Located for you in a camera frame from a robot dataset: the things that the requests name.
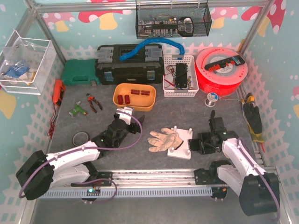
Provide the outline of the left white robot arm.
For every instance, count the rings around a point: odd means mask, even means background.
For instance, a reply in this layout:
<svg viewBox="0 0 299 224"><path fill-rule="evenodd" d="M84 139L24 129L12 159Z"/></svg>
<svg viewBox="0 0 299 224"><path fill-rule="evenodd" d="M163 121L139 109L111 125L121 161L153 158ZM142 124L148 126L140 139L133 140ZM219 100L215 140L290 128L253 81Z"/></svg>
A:
<svg viewBox="0 0 299 224"><path fill-rule="evenodd" d="M16 173L21 186L18 197L35 200L49 189L65 184L87 187L109 181L108 178L100 178L92 161L102 158L109 151L130 148L120 146L129 133L142 134L145 116L137 119L132 113L130 107L117 109L107 129L80 146L49 154L35 151Z"/></svg>

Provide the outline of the white peg base plate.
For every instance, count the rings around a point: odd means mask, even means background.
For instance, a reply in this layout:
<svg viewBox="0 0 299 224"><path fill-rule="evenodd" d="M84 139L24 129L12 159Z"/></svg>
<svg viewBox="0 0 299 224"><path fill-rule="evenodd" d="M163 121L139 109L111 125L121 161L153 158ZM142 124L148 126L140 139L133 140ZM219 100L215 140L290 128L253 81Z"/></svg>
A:
<svg viewBox="0 0 299 224"><path fill-rule="evenodd" d="M183 143L177 149L169 148L167 151L167 156L190 160L191 159L191 150L189 149L188 140L191 140L193 137L192 129L191 128L189 128L188 130L178 129L177 126L174 126L171 128L171 130L178 133L178 135L179 135L180 139L183 141Z"/></svg>

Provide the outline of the white work glove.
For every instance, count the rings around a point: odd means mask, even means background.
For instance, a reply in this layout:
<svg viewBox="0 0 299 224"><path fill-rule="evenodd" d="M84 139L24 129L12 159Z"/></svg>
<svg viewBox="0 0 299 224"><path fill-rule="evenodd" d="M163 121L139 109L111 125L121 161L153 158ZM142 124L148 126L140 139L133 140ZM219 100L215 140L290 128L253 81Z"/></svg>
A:
<svg viewBox="0 0 299 224"><path fill-rule="evenodd" d="M150 152L164 152L169 148L177 149L183 143L178 133L169 128L161 128L161 133L151 131L149 134L151 137L147 140L151 144L148 149Z"/></svg>

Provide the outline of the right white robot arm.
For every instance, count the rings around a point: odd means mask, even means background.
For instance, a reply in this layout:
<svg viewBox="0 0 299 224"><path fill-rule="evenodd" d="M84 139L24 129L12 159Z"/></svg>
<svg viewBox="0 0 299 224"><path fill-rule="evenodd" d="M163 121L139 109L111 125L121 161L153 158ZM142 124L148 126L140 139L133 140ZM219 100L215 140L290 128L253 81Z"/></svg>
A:
<svg viewBox="0 0 299 224"><path fill-rule="evenodd" d="M243 139L228 131L221 117L209 119L210 130L188 141L190 151L200 155L222 152L226 160L213 161L209 169L194 171L197 185L212 185L212 197L223 199L224 189L231 188L247 216L275 212L280 219L279 180L268 173L248 153Z"/></svg>

